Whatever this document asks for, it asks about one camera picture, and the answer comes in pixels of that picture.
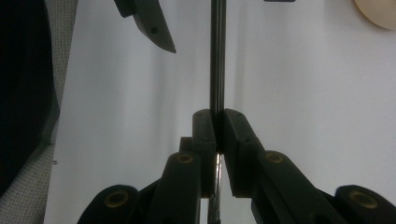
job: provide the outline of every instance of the white background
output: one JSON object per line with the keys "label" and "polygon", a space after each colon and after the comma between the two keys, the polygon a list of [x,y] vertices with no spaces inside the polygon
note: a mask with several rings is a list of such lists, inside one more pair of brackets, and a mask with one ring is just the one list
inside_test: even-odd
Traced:
{"label": "white background", "polygon": [[[113,1],[79,1],[45,223],[77,223],[102,189],[156,180],[209,107],[210,1],[160,3],[177,54]],[[396,203],[395,47],[353,1],[229,0],[226,107],[317,188],[356,184]],[[223,223],[255,223],[223,179]]]}

